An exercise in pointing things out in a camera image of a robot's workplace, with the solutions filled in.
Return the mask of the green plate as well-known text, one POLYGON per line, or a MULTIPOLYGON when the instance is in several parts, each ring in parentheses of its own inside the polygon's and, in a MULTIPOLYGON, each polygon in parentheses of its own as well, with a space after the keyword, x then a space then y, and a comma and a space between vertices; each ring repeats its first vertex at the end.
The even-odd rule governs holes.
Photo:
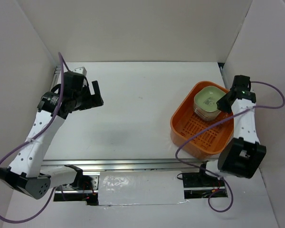
POLYGON ((215 86, 207 86, 194 96, 194 110, 205 114, 219 114, 217 101, 221 99, 226 92, 215 86))

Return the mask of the cream plate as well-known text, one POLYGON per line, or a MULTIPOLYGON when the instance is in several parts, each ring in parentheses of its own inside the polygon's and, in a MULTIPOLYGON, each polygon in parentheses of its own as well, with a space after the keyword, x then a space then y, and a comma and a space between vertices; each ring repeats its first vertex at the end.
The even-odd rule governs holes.
POLYGON ((215 120, 218 115, 221 113, 220 110, 216 110, 214 112, 206 112, 203 109, 199 109, 199 108, 193 108, 194 113, 199 116, 202 120, 204 121, 213 121, 215 120))

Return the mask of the orange plastic bin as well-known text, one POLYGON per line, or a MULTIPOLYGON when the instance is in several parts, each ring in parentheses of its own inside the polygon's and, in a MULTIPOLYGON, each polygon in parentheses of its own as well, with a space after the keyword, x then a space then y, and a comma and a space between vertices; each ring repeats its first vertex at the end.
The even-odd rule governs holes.
MULTIPOLYGON (((170 121, 171 141, 178 147, 207 127, 233 115, 232 113, 220 113, 215 120, 207 122, 202 120, 194 112, 194 96, 207 86, 214 86, 225 93, 228 92, 228 89, 225 89, 210 81, 198 82, 192 88, 192 90, 176 109, 170 121)), ((182 149, 197 159, 206 160, 213 155, 220 154, 223 151, 229 140, 232 138, 233 131, 234 121, 229 120, 202 133, 198 137, 188 142, 182 149)))

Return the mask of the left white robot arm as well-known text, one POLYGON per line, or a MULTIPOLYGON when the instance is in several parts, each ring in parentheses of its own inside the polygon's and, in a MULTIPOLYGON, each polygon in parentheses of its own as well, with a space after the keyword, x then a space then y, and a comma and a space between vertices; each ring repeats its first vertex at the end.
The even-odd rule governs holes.
POLYGON ((60 185, 69 185, 75 190, 92 188, 93 179, 77 166, 41 168, 48 148, 67 116, 74 111, 104 104, 97 81, 89 84, 85 75, 70 71, 63 74, 63 79, 62 84, 57 84, 41 97, 25 146, 7 168, 0 168, 0 180, 37 200, 50 188, 60 185))

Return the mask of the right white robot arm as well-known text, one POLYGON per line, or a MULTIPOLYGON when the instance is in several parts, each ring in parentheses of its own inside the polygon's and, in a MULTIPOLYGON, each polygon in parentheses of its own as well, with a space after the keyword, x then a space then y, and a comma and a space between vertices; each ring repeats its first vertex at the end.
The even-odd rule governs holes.
POLYGON ((230 91, 217 101, 217 108, 235 117, 233 138, 218 158, 218 170, 242 178, 252 178, 266 154, 255 124, 256 94, 250 77, 234 76, 230 91))

